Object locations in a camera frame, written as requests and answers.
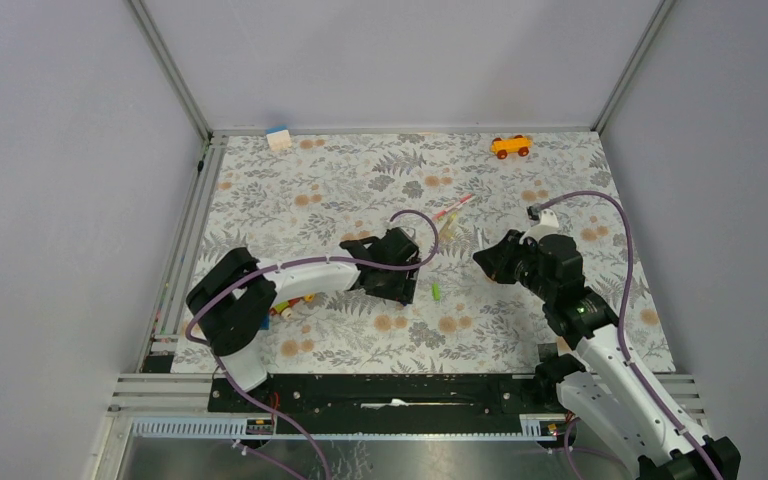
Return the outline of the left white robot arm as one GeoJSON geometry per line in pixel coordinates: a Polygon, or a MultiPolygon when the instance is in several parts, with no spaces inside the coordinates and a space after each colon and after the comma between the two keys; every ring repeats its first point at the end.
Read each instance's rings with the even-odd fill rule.
{"type": "Polygon", "coordinates": [[[187,294],[192,321],[185,334],[191,337],[195,328],[201,330],[233,384],[232,398],[245,410],[256,411],[270,397],[256,337],[271,311],[306,295],[350,291],[408,305],[424,261],[419,246],[399,227],[381,237],[343,241],[322,256],[283,262],[235,248],[187,294]]]}

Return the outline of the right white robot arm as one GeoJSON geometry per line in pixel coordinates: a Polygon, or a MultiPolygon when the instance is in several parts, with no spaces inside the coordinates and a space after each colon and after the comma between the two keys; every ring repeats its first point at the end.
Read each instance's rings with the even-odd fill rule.
{"type": "Polygon", "coordinates": [[[586,286],[572,238],[511,230],[473,259],[492,281],[520,284],[542,300],[550,328],[572,350],[536,367],[539,407],[574,413],[636,479],[737,477],[736,445],[708,433],[647,370],[619,316],[586,286]]]}

